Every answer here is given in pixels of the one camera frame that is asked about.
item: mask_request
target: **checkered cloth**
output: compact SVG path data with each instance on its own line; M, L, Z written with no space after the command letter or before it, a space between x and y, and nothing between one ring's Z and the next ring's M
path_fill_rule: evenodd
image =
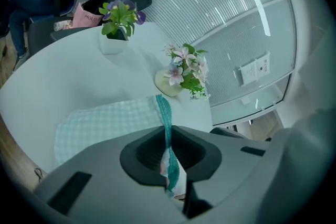
M163 176L170 180L168 196L181 195L186 192L186 173L171 148L172 111L162 95L71 112L57 127L55 157L61 165L93 144L162 125L167 147L162 158Z
M56 130L59 165L88 146L136 131L162 126L155 96L73 111Z

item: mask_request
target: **flower arrangement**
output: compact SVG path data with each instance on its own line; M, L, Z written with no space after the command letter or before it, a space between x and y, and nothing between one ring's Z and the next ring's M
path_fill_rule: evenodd
M192 99L201 96L209 98L205 93L205 81L209 72L203 53L205 50L195 50L189 44L182 47L169 45L166 50L167 56L172 58L170 69L164 75L169 78L169 85L179 84L183 89L188 89Z
M107 21L101 33L107 38L113 39L119 27L123 27L126 35L130 37L134 34L134 23L142 25L146 20L144 12L137 12L137 6L130 0L115 0L104 3L99 12L104 15L103 20Z

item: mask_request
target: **white round table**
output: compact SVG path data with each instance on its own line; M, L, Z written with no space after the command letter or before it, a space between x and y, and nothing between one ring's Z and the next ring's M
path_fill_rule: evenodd
M0 89L0 113L28 157L46 172L58 164L54 155L57 126L73 110L160 94L153 78L170 59L168 37L155 23L136 26L127 49L118 55L100 51L101 27L65 37L24 63ZM173 124L209 132L209 102L190 100L184 90L165 96Z

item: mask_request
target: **white wall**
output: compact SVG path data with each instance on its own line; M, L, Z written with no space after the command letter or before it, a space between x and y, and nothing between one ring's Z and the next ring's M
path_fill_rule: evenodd
M303 84L299 70L323 40L327 29L332 28L335 31L332 24L334 18L326 0L291 1L297 24L297 61L286 98L277 108L284 127L292 126L298 119L317 108L316 104L311 103L310 93Z

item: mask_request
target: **white vase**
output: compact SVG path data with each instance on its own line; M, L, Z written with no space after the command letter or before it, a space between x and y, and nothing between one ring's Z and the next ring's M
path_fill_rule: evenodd
M154 83L156 87L160 91L162 91L165 95L168 95L170 97L175 97L183 90L183 88L177 84L170 86L169 78L164 76L164 74L166 74L167 72L168 72L167 69L159 70L155 74Z
M122 28L119 29L122 31L125 40L109 39L106 35L99 33L100 48L104 55L119 54L126 49L126 46L128 45L128 38L124 30Z

